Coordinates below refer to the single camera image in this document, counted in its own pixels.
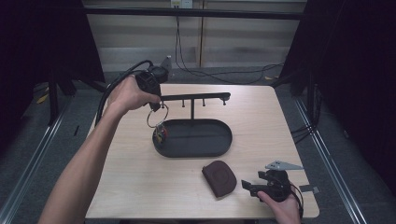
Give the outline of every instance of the human arm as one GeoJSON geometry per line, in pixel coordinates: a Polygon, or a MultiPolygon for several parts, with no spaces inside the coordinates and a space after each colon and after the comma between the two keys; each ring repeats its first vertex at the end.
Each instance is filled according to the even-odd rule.
{"type": "Polygon", "coordinates": [[[274,201],[268,194],[259,191],[257,192],[257,196],[262,199],[263,202],[268,204],[271,210],[275,214],[275,218],[277,223],[279,224],[300,224],[300,213],[299,213],[299,204],[297,203],[296,198],[291,194],[289,197],[278,203],[274,201]]]}
{"type": "Polygon", "coordinates": [[[159,103],[160,97],[141,91],[133,76],[116,87],[100,122],[64,168],[38,223],[84,222],[122,116],[147,102],[159,103]]]}

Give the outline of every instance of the key holder stand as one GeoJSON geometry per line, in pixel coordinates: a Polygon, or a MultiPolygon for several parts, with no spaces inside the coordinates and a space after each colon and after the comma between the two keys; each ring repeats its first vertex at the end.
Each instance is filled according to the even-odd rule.
{"type": "Polygon", "coordinates": [[[194,109],[195,100],[202,100],[205,106],[205,99],[220,98],[226,105],[230,95],[229,92],[219,92],[162,96],[162,102],[182,101],[182,107],[185,107],[185,100],[190,100],[191,118],[166,120],[166,141],[159,143],[153,134],[155,149],[168,158],[218,157],[227,152],[233,141],[230,127],[217,119],[196,119],[194,109]]]}

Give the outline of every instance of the oval tray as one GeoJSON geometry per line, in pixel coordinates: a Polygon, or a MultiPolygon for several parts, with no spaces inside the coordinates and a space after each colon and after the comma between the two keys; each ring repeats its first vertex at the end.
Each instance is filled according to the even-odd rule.
{"type": "Polygon", "coordinates": [[[217,119],[170,119],[164,122],[168,136],[164,143],[152,141],[157,151],[169,158],[218,157],[228,151],[233,134],[217,119]]]}

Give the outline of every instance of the keychain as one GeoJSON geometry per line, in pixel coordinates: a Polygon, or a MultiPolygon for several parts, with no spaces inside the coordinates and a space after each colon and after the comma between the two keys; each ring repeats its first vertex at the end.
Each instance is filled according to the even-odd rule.
{"type": "Polygon", "coordinates": [[[164,122],[166,120],[166,117],[168,117],[169,107],[166,104],[164,104],[164,103],[163,103],[163,107],[166,107],[166,115],[165,115],[165,118],[163,118],[163,120],[161,120],[158,124],[156,124],[155,126],[151,126],[149,124],[149,116],[151,115],[153,110],[151,110],[149,112],[148,119],[147,119],[148,126],[150,128],[155,128],[154,133],[153,133],[153,138],[159,144],[163,144],[165,142],[165,140],[166,140],[166,137],[168,136],[168,131],[166,131],[166,129],[165,129],[164,122]]]}

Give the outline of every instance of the human hand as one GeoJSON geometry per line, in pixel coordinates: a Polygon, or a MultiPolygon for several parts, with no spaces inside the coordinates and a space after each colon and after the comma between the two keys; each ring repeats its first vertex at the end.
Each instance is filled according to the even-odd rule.
{"type": "Polygon", "coordinates": [[[264,193],[263,191],[257,192],[257,196],[259,196],[259,198],[262,199],[263,202],[268,204],[268,206],[274,212],[277,223],[301,223],[299,205],[296,198],[294,198],[292,194],[289,195],[289,197],[281,203],[274,201],[268,194],[264,193]]]}
{"type": "Polygon", "coordinates": [[[107,106],[115,106],[122,115],[145,103],[159,103],[160,97],[141,91],[134,76],[126,77],[110,94],[107,106]]]}

